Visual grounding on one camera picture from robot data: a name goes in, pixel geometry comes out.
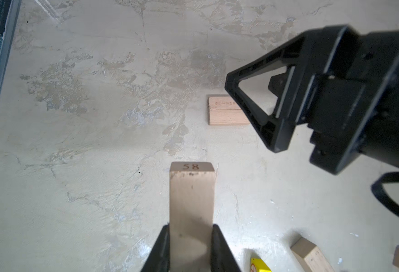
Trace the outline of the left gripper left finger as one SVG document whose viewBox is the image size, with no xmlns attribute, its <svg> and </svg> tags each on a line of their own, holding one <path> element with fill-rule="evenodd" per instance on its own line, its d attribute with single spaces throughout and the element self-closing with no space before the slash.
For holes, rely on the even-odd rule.
<svg viewBox="0 0 399 272">
<path fill-rule="evenodd" d="M 164 225 L 146 259 L 141 272 L 168 272 L 170 270 L 170 231 Z"/>
</svg>

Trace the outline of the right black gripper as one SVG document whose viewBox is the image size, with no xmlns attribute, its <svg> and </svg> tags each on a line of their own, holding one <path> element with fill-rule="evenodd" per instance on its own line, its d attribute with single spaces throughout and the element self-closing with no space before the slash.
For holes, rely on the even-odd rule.
<svg viewBox="0 0 399 272">
<path fill-rule="evenodd" d="M 399 168 L 399 31 L 312 29 L 229 72 L 224 89 L 274 153 L 295 130 L 284 101 L 302 68 L 291 119 L 313 130 L 310 162 L 338 174 L 364 154 Z"/>
</svg>

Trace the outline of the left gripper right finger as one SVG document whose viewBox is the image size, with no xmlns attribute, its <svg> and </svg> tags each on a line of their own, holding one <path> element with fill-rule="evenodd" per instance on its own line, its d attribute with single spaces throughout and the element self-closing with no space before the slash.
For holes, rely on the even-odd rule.
<svg viewBox="0 0 399 272">
<path fill-rule="evenodd" d="M 211 271 L 241 272 L 239 265 L 217 224 L 213 225 L 212 232 Z"/>
</svg>

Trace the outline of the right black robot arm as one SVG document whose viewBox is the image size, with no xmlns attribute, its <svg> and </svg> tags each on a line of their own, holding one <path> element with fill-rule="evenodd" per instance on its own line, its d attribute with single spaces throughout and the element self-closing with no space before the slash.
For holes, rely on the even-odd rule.
<svg viewBox="0 0 399 272">
<path fill-rule="evenodd" d="M 307 124 L 310 162 L 329 173 L 360 154 L 399 168 L 399 31 L 311 29 L 230 72 L 225 89 L 274 153 Z"/>
</svg>

